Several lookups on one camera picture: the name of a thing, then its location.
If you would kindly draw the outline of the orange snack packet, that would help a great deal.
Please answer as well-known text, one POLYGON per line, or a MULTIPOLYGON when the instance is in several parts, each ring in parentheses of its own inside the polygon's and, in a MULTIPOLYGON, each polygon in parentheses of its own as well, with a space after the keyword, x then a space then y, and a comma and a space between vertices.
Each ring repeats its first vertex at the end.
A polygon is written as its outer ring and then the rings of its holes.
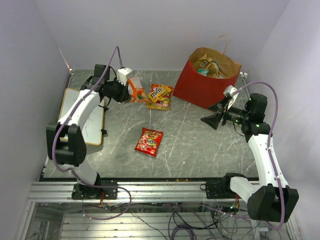
POLYGON ((128 79, 128 93, 130 96, 129 102, 133 103, 147 103, 148 97, 145 93, 145 89, 142 86, 141 77, 133 76, 128 79))

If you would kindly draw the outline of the red paper bag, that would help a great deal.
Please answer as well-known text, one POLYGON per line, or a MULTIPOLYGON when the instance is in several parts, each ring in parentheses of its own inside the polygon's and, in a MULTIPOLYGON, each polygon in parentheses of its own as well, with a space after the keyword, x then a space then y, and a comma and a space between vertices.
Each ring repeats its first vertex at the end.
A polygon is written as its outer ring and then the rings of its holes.
POLYGON ((173 95, 198 107, 207 109, 224 98, 224 90, 229 85, 236 84, 242 65, 225 54, 228 47, 228 38, 225 38, 225 46, 222 52, 214 47, 199 47, 193 51, 177 80, 173 95), (199 74, 193 63, 204 54, 217 62, 225 79, 207 77, 199 74))

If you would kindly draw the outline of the teal Fox's candy bag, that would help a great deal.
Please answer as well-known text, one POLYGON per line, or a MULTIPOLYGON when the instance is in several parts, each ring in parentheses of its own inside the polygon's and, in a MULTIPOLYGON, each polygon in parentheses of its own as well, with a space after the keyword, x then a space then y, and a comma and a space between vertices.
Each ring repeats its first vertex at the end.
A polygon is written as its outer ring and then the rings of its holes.
POLYGON ((200 63, 196 71, 206 77, 217 77, 220 69, 215 61, 208 62, 204 60, 200 63))

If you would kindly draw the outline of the brown snack pouch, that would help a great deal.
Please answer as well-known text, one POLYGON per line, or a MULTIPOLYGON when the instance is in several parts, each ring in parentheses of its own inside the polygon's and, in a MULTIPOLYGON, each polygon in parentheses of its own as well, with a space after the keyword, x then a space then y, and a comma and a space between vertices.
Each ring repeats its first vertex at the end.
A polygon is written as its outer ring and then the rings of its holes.
POLYGON ((226 79, 227 77, 220 71, 216 61, 208 57, 205 53, 201 58, 193 63, 196 72, 210 78, 226 79))

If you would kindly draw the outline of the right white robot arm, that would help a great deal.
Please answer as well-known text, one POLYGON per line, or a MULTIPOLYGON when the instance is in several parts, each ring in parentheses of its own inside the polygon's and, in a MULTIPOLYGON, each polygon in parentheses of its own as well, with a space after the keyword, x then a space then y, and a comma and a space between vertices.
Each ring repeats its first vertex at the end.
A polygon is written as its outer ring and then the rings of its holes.
POLYGON ((286 223, 299 199, 298 191, 290 188, 284 178, 272 145, 271 127, 264 121, 267 97, 252 93, 244 109, 229 106, 227 95, 208 109, 214 114, 201 121, 217 130, 227 121, 241 126, 241 136, 248 143, 255 160, 259 184, 254 185, 240 173, 226 173, 220 186, 221 194, 231 198, 237 194, 247 205, 252 220, 286 223))

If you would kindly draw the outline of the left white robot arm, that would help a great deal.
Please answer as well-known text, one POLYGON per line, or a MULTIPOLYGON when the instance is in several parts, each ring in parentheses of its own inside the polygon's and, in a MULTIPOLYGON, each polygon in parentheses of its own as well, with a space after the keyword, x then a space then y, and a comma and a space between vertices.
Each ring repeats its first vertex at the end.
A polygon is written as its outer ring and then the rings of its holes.
POLYGON ((114 70, 111 66, 96 64, 93 75, 82 84, 70 109, 46 127, 48 158, 59 171, 71 172, 77 180, 71 194, 74 200, 117 197, 117 184, 103 186, 99 173, 86 160, 87 146, 82 130, 104 98, 118 103, 130 100, 128 80, 133 75, 128 67, 114 70))

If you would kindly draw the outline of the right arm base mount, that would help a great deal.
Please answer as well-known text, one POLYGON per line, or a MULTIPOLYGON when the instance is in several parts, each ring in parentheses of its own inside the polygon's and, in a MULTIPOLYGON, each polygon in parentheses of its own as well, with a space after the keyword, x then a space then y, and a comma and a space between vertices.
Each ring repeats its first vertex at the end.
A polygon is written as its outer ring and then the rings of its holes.
POLYGON ((205 192, 206 198, 209 200, 232 199, 236 195, 229 189, 228 183, 225 177, 212 178, 202 183, 199 188, 205 192))

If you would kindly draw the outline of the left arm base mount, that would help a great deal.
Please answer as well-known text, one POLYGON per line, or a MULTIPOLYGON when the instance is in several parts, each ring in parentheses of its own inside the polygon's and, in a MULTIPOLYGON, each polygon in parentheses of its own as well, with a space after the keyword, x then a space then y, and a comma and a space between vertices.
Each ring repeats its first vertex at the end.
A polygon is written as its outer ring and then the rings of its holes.
POLYGON ((73 200, 115 200, 118 195, 118 184, 115 181, 102 180, 103 188, 96 188, 76 183, 73 186, 71 198, 73 200))

